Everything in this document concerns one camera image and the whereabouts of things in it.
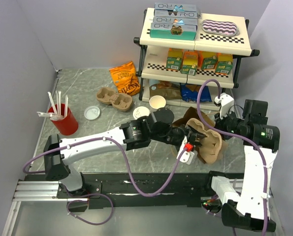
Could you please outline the brown paper bag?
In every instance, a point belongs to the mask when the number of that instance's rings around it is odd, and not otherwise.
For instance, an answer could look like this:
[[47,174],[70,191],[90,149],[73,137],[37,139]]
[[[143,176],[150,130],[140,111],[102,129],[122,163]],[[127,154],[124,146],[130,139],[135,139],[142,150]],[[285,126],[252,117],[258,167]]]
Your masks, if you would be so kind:
[[[178,127],[178,126],[181,126],[181,125],[187,125],[188,120],[191,119],[191,118],[195,118],[195,119],[198,119],[198,120],[201,121],[199,115],[197,114],[197,110],[196,110],[195,108],[193,108],[193,107],[190,107],[190,108],[185,112],[184,116],[183,116],[181,119],[178,119],[177,121],[175,121],[175,122],[172,124],[172,126],[173,126],[173,127]],[[199,147],[196,147],[195,150],[197,151],[198,159],[199,159],[202,163],[204,163],[203,160],[202,160],[202,158],[198,155]]]

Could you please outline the brown cardboard cup carrier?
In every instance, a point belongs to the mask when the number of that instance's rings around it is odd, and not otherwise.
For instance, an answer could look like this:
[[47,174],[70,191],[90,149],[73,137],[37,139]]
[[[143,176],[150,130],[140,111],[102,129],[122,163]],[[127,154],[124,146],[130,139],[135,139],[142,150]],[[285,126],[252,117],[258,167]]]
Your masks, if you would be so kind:
[[201,147],[198,151],[204,163],[213,164],[222,159],[227,145],[218,132],[206,128],[200,120],[195,118],[189,119],[187,125],[206,136],[199,141]]

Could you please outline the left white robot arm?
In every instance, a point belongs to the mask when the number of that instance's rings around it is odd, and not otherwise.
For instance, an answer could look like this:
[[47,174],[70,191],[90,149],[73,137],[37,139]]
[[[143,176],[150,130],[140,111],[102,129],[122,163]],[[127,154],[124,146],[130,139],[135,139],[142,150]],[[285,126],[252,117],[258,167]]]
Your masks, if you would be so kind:
[[152,140],[175,146],[179,149],[177,160],[189,162],[206,135],[189,125],[174,127],[173,120],[170,109],[160,108],[99,134],[76,139],[51,135],[43,150],[45,179],[60,181],[74,197],[82,197],[86,192],[85,179],[73,168],[73,163],[99,154],[146,148]]

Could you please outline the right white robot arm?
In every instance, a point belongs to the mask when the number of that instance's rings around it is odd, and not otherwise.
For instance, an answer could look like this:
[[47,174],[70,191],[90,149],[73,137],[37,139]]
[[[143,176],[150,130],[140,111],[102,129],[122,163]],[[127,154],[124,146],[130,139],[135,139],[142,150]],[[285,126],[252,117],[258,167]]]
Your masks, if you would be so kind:
[[233,112],[232,98],[216,98],[220,113],[215,128],[225,138],[243,140],[245,170],[241,193],[238,194],[225,174],[213,175],[204,183],[204,192],[216,194],[222,203],[224,226],[254,232],[273,233],[276,223],[269,213],[270,178],[280,142],[280,130],[267,124],[268,103],[247,99],[242,118]]

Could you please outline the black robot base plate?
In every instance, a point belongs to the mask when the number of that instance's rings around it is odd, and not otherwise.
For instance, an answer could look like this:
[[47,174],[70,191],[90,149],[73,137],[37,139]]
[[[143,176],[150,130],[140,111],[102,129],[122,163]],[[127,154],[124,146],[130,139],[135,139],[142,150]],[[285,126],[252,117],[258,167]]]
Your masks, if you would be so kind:
[[163,173],[134,173],[134,182],[125,173],[83,174],[85,189],[76,194],[67,194],[59,184],[56,197],[67,199],[68,209],[82,213],[87,209],[105,207],[162,207],[187,206],[201,207],[205,199],[216,193],[211,188],[210,174],[176,173],[168,186],[155,197],[143,197],[135,185],[144,193],[157,191],[168,178]]

